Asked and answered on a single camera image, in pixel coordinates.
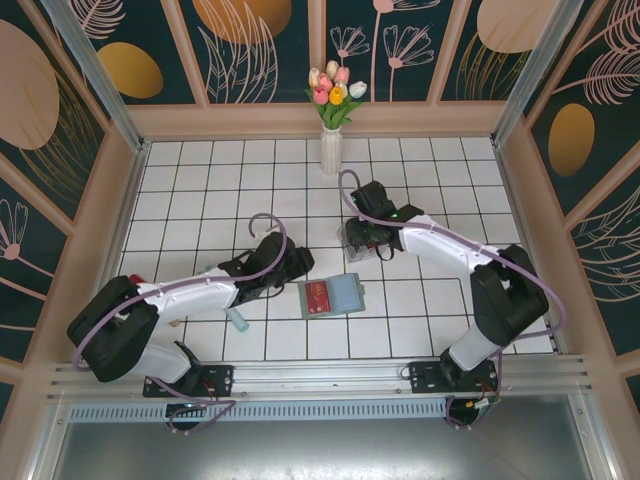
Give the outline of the green card holder wallet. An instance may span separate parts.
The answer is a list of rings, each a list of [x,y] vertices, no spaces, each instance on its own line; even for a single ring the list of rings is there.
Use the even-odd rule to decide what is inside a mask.
[[[325,280],[329,289],[331,310],[324,314],[309,314],[306,306],[304,285],[311,281]],[[342,316],[362,312],[365,306],[365,289],[357,273],[334,275],[324,279],[314,279],[299,282],[301,315],[304,319],[318,319],[324,317]]]

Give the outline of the white ribbed vase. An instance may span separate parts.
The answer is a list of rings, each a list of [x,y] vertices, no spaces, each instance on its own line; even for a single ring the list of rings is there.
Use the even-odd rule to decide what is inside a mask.
[[[320,138],[321,161],[320,167],[326,175],[336,175],[341,167],[342,134],[341,128],[330,129],[323,126]]]

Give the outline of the aluminium table edge rail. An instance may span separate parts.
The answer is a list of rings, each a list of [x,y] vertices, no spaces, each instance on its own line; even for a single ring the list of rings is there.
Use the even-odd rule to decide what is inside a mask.
[[[72,321],[84,336],[106,314],[100,291],[118,276],[119,264],[134,213],[149,149],[121,152],[109,148],[91,176],[75,238],[79,285]]]

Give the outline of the aluminium front frame rail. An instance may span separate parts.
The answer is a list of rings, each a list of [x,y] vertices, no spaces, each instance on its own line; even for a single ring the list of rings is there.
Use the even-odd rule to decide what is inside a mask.
[[[407,398],[408,359],[344,361],[255,361],[234,364],[231,397],[236,400],[342,400]],[[49,400],[141,401],[145,379],[128,374],[100,383],[90,372],[68,365],[54,369],[45,387]],[[503,396],[588,393],[593,383],[576,355],[507,355],[501,368]]]

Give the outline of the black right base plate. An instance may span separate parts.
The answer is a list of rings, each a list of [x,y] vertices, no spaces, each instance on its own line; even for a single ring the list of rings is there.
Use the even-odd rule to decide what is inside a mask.
[[[475,369],[462,372],[452,383],[440,369],[439,361],[413,361],[399,370],[401,379],[410,383],[414,394],[463,394],[495,391],[498,387],[496,365],[491,360],[482,362]]]

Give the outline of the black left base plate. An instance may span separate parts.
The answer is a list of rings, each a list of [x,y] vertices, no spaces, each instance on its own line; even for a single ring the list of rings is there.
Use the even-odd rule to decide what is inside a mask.
[[[169,387],[180,395],[194,398],[225,398],[230,397],[234,383],[234,366],[233,365],[205,365],[202,367],[199,375],[188,373],[187,380],[180,380],[174,384],[168,384]],[[153,382],[150,378],[145,378],[142,395],[145,398],[171,398],[178,397],[166,388]]]

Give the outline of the aluminium frame post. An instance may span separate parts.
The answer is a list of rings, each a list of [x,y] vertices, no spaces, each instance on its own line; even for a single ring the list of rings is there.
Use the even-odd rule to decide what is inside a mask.
[[[107,40],[126,17],[123,0],[39,0],[127,143],[136,152],[140,135],[92,41]]]
[[[500,150],[508,140],[525,106],[579,16],[583,3],[584,0],[558,0],[491,132],[495,149]]]

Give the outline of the clear acrylic card box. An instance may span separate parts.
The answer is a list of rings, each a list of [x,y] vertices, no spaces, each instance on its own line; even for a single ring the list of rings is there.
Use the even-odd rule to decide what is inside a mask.
[[[349,263],[356,263],[369,258],[381,258],[379,245],[375,243],[368,232],[368,224],[357,218],[345,222],[338,231],[342,248]],[[374,249],[367,249],[366,243],[374,243]]]

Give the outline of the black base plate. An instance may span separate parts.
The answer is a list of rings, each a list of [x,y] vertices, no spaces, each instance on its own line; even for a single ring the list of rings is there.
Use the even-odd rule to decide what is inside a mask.
[[[230,397],[234,383],[234,366],[233,365],[205,365],[202,367],[199,375],[188,373],[187,380],[180,380],[174,384],[168,384],[169,387],[180,395],[194,398],[225,398]],[[145,378],[142,395],[145,398],[171,398],[178,397],[166,388],[153,382],[150,378]]]
[[[463,394],[495,391],[498,387],[496,365],[491,360],[482,362],[475,369],[462,372],[452,383],[440,369],[439,361],[413,361],[399,370],[401,379],[410,383],[414,394]]]

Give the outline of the artificial tulip bouquet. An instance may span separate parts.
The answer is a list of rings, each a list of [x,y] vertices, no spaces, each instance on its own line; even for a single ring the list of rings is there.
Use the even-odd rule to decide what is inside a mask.
[[[369,90],[364,81],[349,84],[350,78],[350,69],[334,60],[329,61],[323,71],[309,70],[305,93],[325,130],[337,131],[350,123],[351,113],[361,105]]]

